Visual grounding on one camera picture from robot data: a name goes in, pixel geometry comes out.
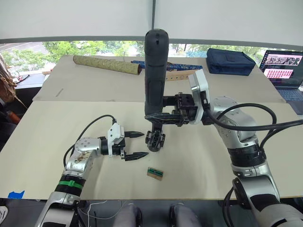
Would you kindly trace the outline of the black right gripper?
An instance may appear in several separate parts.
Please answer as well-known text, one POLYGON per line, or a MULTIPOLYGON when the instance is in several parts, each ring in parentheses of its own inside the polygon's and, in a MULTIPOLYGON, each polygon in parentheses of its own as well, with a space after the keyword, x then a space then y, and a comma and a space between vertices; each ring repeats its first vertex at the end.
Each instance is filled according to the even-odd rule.
POLYGON ((156 124, 189 124, 196 117, 197 106, 190 94, 179 93, 174 96, 164 96, 163 106, 175 106, 176 114, 153 113, 146 115, 145 119, 156 124))

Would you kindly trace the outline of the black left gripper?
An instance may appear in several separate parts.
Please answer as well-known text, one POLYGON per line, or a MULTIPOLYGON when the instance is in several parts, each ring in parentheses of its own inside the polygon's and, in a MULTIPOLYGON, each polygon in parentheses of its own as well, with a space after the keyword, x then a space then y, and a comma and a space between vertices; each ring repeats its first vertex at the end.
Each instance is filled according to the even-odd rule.
MULTIPOLYGON (((138 138, 143 136, 144 133, 139 131, 125 131, 124 136, 126 138, 138 138)), ((140 158, 143 158, 147 156, 148 152, 134 152, 132 154, 127 154, 125 152, 125 139, 122 139, 118 144, 114 144, 112 146, 112 154, 114 156, 120 156, 122 160, 124 161, 133 161, 138 160, 140 158)))

